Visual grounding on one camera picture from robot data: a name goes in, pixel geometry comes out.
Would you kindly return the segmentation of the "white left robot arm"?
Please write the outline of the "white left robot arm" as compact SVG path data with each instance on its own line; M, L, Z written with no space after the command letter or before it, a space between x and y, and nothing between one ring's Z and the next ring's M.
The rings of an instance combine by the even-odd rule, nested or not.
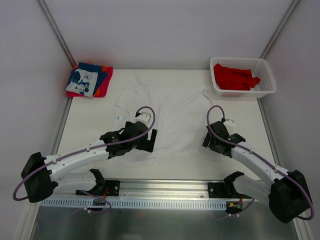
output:
M73 152L42 156L32 154L21 171L27 199L31 203L50 197L59 186L58 179L86 165L120 157L132 150L153 152L158 130L141 121L127 121L116 131L109 131L97 140Z

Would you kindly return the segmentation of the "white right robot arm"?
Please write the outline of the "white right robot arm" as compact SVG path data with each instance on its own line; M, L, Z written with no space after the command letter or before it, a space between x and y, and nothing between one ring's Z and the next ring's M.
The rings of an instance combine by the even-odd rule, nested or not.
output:
M313 203L304 175L272 164L256 153L245 138L237 133L229 134L222 121L207 127L203 147L241 163L252 171L259 180L254 180L241 171L236 171L223 180L225 195L251 197L269 207L273 215L282 223L302 218L302 213L310 210L315 214Z

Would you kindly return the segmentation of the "white t shirt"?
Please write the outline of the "white t shirt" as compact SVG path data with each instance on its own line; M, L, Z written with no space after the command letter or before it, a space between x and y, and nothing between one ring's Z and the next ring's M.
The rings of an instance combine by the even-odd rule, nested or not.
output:
M144 107L149 113L147 107L151 107L156 115L157 136L152 153L134 149L119 157L120 163L153 166L158 156L198 153L206 136L211 92L207 85L159 87L138 78L129 81L114 105L114 126L121 128L126 121L133 122L136 110Z

